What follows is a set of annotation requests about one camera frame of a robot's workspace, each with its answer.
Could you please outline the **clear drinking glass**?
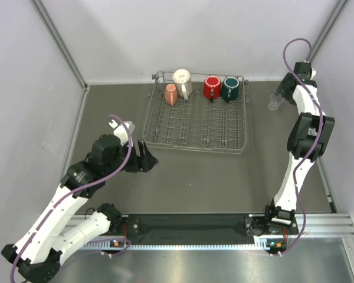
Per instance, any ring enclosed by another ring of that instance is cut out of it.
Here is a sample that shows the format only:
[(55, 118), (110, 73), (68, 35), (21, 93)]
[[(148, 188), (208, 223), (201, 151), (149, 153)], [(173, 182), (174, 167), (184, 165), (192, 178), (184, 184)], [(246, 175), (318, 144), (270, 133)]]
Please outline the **clear drinking glass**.
[(282, 95), (280, 94), (276, 94), (276, 93), (272, 93), (270, 95), (270, 99), (268, 102), (268, 108), (271, 111), (276, 111), (280, 108), (280, 106), (285, 102), (285, 99)]

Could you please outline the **green mug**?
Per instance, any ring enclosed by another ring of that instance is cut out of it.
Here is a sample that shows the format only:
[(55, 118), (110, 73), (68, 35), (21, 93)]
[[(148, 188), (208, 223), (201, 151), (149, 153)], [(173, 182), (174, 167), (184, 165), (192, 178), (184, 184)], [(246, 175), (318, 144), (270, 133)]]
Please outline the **green mug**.
[(221, 98), (226, 101), (234, 101), (238, 98), (240, 81), (236, 77), (227, 77), (221, 87)]

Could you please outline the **pink mug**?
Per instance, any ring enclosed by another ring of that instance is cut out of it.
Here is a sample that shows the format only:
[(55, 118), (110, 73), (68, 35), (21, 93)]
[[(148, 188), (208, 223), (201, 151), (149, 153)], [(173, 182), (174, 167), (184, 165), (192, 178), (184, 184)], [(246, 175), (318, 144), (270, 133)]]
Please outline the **pink mug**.
[(169, 105), (174, 106), (178, 100), (178, 92), (177, 92), (176, 85), (167, 84), (165, 87), (164, 97), (165, 97), (165, 101)]

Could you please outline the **red mug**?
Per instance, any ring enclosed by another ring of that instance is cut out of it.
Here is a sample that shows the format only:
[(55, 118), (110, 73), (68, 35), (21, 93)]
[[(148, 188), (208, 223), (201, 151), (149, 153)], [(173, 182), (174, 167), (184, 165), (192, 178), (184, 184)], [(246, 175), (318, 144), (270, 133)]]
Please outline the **red mug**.
[(204, 81), (203, 95), (210, 102), (216, 100), (221, 94), (221, 80), (219, 77), (210, 75)]

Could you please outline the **white mug orange inside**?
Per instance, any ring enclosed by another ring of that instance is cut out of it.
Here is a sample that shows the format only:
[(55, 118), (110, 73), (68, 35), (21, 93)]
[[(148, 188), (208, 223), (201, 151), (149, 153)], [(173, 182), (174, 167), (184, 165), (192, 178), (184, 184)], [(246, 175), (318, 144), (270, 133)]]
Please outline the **white mug orange inside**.
[(189, 100), (189, 96), (192, 94), (191, 73), (186, 69), (178, 69), (173, 73), (172, 79), (178, 95), (184, 100)]

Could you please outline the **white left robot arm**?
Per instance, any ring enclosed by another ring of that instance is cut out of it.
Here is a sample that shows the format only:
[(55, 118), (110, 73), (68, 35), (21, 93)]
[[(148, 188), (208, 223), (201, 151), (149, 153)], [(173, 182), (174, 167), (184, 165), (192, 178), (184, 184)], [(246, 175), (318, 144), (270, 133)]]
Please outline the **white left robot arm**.
[(100, 136), (85, 159), (72, 164), (32, 228), (17, 243), (7, 244), (2, 256), (11, 263), (10, 281), (19, 272), (29, 282), (49, 282), (72, 254), (96, 237), (124, 231), (122, 214), (104, 203), (83, 223), (63, 233), (75, 213), (106, 181), (121, 171), (148, 172), (157, 163), (143, 140), (135, 147), (131, 138)]

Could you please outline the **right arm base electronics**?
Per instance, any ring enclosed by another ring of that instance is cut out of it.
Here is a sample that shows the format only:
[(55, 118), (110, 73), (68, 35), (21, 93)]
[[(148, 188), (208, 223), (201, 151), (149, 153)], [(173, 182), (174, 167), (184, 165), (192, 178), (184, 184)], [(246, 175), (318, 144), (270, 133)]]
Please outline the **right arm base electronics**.
[(272, 256), (282, 257), (291, 251), (302, 236), (302, 231), (295, 235), (292, 241), (289, 240), (289, 232), (286, 228), (281, 230), (281, 239), (266, 239), (266, 252)]

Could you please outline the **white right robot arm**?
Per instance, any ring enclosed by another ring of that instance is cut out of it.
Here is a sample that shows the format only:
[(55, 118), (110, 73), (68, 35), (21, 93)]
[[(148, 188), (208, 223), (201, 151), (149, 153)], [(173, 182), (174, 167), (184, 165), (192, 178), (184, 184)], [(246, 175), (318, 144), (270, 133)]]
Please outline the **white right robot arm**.
[(273, 234), (292, 226), (304, 180), (325, 152), (335, 125), (335, 119), (320, 106), (316, 82), (306, 75), (300, 81), (287, 73), (276, 93), (296, 106), (299, 116), (287, 141), (289, 163), (282, 184), (265, 209), (263, 225)]

